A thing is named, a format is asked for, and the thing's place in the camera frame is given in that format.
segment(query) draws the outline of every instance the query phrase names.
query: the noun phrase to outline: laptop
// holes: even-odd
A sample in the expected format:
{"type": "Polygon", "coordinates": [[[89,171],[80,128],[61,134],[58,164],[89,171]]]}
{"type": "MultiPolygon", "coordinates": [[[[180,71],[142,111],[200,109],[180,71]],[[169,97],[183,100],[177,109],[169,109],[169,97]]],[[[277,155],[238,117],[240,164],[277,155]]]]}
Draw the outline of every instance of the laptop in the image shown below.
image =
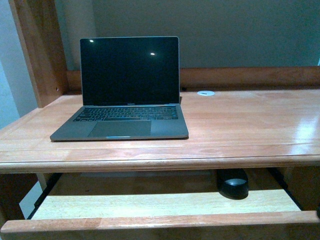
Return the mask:
{"type": "Polygon", "coordinates": [[[80,58],[83,107],[52,141],[188,138],[178,37],[83,38],[80,58]]]}

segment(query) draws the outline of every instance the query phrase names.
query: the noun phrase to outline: black screen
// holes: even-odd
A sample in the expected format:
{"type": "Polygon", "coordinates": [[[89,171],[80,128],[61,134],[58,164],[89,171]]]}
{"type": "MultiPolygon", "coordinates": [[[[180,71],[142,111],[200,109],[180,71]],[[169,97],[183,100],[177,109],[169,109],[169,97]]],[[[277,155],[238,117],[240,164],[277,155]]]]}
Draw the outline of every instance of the black screen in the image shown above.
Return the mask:
{"type": "Polygon", "coordinates": [[[84,105],[179,103],[177,37],[80,40],[84,105]]]}

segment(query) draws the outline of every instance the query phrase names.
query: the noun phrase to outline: laptop keyboard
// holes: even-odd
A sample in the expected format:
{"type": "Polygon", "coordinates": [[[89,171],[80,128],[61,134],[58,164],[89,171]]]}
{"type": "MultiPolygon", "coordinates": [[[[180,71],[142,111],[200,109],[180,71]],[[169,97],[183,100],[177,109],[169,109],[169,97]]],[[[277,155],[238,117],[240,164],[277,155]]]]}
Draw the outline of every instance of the laptop keyboard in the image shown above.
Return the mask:
{"type": "Polygon", "coordinates": [[[176,106],[157,107],[90,107],[85,108],[73,121],[132,121],[176,120],[176,106]]]}

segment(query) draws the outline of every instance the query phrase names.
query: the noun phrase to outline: wall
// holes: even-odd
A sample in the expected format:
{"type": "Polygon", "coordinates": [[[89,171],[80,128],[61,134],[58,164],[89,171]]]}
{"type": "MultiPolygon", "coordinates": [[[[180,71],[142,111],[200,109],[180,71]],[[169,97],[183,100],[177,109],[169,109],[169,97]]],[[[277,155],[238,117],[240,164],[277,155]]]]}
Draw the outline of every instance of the wall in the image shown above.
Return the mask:
{"type": "Polygon", "coordinates": [[[0,62],[0,129],[17,120],[20,116],[12,96],[4,69],[0,62]]]}
{"type": "Polygon", "coordinates": [[[37,102],[7,0],[0,0],[0,9],[0,128],[3,128],[35,109],[37,102]]]}
{"type": "Polygon", "coordinates": [[[319,62],[319,0],[78,0],[65,7],[77,13],[75,18],[64,11],[67,22],[77,20],[68,28],[70,45],[76,46],[72,52],[76,69],[79,37],[70,36],[88,36],[86,28],[93,24],[97,37],[178,36],[183,68],[319,62]],[[88,14],[91,5],[94,22],[88,14]]]}

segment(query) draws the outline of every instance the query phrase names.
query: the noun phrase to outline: computer mouse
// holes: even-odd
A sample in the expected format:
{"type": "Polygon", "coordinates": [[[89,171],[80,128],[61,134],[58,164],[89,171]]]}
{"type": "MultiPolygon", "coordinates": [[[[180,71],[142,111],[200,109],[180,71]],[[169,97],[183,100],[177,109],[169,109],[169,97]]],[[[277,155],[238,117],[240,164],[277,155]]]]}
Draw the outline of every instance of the computer mouse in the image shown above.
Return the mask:
{"type": "Polygon", "coordinates": [[[218,169],[216,174],[218,191],[222,196],[241,200],[249,195],[248,176],[242,168],[218,169]]]}

